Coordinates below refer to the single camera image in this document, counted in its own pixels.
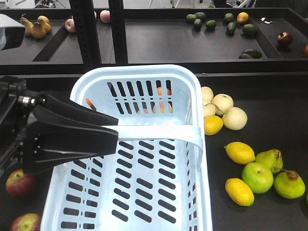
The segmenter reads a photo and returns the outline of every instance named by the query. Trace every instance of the avocado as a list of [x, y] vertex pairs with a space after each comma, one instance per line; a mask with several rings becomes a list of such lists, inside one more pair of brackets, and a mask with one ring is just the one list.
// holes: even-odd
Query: avocado
[[196, 15], [197, 18], [201, 19], [201, 20], [202, 20], [202, 23], [205, 22], [205, 19], [206, 19], [205, 13], [203, 13], [203, 12], [197, 12], [197, 13], [194, 13], [194, 15]]
[[253, 36], [255, 35], [259, 29], [257, 26], [253, 25], [253, 24], [246, 24], [242, 27], [243, 33], [248, 35], [248, 36]]
[[242, 52], [242, 54], [249, 54], [250, 56], [252, 56], [254, 59], [259, 59], [262, 57], [262, 53], [256, 49], [247, 49], [245, 51]]
[[234, 15], [232, 13], [226, 13], [224, 18], [223, 18], [223, 21], [226, 24], [229, 24], [229, 23], [233, 22], [234, 21]]
[[209, 30], [215, 30], [215, 27], [217, 26], [217, 22], [215, 20], [210, 20], [206, 22], [205, 26]]
[[249, 54], [242, 53], [239, 57], [239, 59], [253, 59], [253, 57]]
[[188, 23], [193, 23], [195, 20], [197, 19], [197, 16], [196, 15], [194, 15], [194, 14], [188, 14], [188, 15], [186, 15], [186, 21], [188, 22]]
[[200, 30], [201, 27], [202, 27], [202, 20], [200, 18], [197, 18], [194, 22], [193, 22], [193, 27], [196, 29], [196, 30]]
[[234, 22], [228, 23], [227, 33], [233, 35], [236, 30], [236, 24]]

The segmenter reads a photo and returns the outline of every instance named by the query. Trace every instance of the light blue basket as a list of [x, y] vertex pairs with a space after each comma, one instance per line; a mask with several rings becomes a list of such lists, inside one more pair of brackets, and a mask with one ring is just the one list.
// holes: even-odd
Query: light blue basket
[[86, 98], [119, 119], [109, 126], [117, 150], [54, 168], [42, 231], [212, 231], [196, 76], [169, 64], [102, 67], [74, 85], [71, 100], [89, 107]]

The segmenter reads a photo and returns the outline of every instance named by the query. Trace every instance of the yellow lemon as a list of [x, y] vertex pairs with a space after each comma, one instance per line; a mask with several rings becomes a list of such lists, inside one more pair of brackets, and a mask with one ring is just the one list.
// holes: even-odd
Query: yellow lemon
[[209, 115], [204, 118], [204, 130], [208, 136], [218, 133], [223, 126], [222, 118], [217, 115]]
[[242, 142], [228, 143], [225, 150], [228, 157], [240, 165], [247, 165], [256, 158], [254, 150], [248, 144]]
[[239, 178], [227, 179], [225, 189], [229, 197], [240, 206], [251, 206], [255, 201], [250, 187]]

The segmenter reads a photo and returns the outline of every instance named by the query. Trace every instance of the brown pear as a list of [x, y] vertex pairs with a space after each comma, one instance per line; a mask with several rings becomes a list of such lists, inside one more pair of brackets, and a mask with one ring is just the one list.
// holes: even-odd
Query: brown pear
[[32, 33], [32, 27], [33, 27], [33, 24], [32, 22], [26, 20], [26, 19], [23, 19], [20, 21], [20, 23], [22, 25], [25, 26], [26, 30], [25, 30], [25, 36], [31, 36], [31, 33]]
[[42, 39], [46, 37], [46, 31], [44, 30], [43, 26], [38, 22], [34, 23], [31, 34], [36, 39]]
[[44, 19], [42, 18], [39, 18], [38, 19], [38, 23], [40, 23], [42, 25], [42, 27], [44, 28], [44, 30], [46, 31], [46, 34], [50, 33], [51, 32], [51, 25], [46, 23], [44, 21]]
[[25, 15], [25, 14], [21, 15], [21, 17], [20, 17], [20, 19], [19, 19], [20, 22], [21, 22], [22, 20], [27, 20], [27, 21], [29, 21], [28, 19], [26, 19], [26, 18], [24, 17], [24, 15]]
[[38, 17], [38, 20], [39, 20], [39, 19], [43, 19], [45, 23], [50, 24], [50, 20], [49, 20], [46, 16], [44, 16], [44, 15], [40, 15], [40, 16]]

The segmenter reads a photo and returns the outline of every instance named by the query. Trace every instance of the green pear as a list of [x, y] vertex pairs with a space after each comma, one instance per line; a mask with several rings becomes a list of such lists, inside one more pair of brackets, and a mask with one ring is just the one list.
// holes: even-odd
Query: green pear
[[287, 199], [295, 199], [305, 193], [305, 184], [295, 171], [279, 173], [273, 185], [276, 193]]
[[270, 149], [257, 154], [255, 161], [268, 167], [272, 174], [279, 173], [283, 166], [282, 153], [278, 149]]
[[242, 180], [254, 193], [265, 193], [273, 185], [274, 177], [268, 167], [261, 163], [251, 162], [242, 171]]

